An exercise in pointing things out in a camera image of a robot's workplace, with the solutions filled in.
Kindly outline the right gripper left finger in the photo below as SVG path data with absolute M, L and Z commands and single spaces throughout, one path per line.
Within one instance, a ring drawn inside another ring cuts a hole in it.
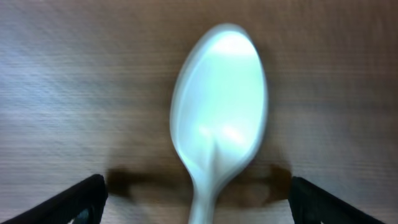
M 3 224 L 101 223 L 108 191 L 94 174 Z

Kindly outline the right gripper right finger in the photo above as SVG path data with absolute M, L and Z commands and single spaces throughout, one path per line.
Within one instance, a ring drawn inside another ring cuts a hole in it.
M 383 224 L 301 177 L 293 177 L 288 197 L 295 224 Z

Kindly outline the white spoon top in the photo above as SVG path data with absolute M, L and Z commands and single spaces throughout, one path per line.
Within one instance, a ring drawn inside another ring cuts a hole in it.
M 211 223 L 222 189 L 254 159 L 264 137 L 266 74 L 236 24 L 206 32 L 186 58 L 170 105 L 170 135 L 193 184 L 188 221 Z

